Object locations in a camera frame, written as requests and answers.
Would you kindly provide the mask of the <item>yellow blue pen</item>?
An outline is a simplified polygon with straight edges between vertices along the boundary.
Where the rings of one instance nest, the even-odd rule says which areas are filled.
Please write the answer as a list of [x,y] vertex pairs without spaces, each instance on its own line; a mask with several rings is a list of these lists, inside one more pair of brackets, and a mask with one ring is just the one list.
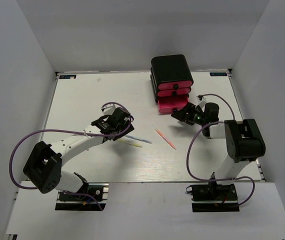
[[139,138],[139,137],[135,137],[132,135],[125,135],[122,138],[119,138],[117,141],[133,146],[133,147],[137,147],[137,148],[143,148],[143,146],[141,144],[139,144],[138,142],[141,143],[146,143],[146,144],[152,144],[153,142],[147,139],[143,139],[143,138]]

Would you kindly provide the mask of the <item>orange pink pen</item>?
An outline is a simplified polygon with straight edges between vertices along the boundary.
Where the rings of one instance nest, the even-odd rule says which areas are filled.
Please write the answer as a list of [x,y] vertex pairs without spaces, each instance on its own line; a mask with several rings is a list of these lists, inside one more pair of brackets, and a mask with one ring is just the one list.
[[155,131],[171,148],[173,148],[174,150],[177,149],[175,145],[167,137],[165,137],[165,135],[162,132],[160,132],[158,129],[155,129]]

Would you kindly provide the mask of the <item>black pink drawer organizer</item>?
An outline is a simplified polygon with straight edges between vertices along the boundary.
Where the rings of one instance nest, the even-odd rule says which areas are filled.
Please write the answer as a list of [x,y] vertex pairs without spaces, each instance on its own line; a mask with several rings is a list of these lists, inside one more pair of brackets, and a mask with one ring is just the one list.
[[162,55],[151,59],[150,80],[160,114],[181,110],[189,101],[194,80],[183,54]]

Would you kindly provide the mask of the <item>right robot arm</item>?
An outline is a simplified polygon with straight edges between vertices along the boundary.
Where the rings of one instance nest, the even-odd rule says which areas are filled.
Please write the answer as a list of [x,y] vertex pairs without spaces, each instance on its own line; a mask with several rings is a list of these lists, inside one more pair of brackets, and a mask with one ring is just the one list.
[[[174,110],[171,114],[182,123],[201,126],[188,147],[186,168],[193,179],[212,183],[208,187],[208,193],[216,200],[226,194],[225,185],[231,185],[235,180],[243,179],[244,177],[239,177],[240,172],[266,153],[266,144],[255,119],[220,121],[219,110],[219,105],[213,102],[205,103],[204,107],[189,102],[181,110]],[[226,144],[227,157],[209,179],[193,175],[189,166],[193,143],[200,134],[207,139],[224,139]]]

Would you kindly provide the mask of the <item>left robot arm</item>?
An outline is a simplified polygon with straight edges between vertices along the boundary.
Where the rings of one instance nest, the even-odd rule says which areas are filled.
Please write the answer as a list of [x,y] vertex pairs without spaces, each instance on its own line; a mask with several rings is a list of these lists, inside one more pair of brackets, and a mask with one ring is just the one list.
[[63,171],[63,166],[82,152],[107,141],[116,141],[133,131],[133,119],[129,112],[117,107],[111,114],[101,116],[66,139],[54,143],[40,141],[34,146],[23,173],[43,194],[56,189],[82,200],[88,195],[89,183],[76,172]]

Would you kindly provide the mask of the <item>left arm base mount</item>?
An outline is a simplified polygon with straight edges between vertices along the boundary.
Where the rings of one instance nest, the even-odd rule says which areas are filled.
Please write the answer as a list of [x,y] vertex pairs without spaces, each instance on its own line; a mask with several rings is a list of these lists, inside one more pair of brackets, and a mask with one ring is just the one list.
[[99,212],[106,207],[109,193],[108,183],[90,183],[82,195],[59,191],[56,211]]

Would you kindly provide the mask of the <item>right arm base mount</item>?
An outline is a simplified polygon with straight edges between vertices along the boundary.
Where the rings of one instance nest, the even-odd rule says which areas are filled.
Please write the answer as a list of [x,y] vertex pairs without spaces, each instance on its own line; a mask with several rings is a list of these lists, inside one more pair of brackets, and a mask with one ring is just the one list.
[[239,212],[238,195],[234,184],[194,184],[186,193],[191,195],[193,213]]

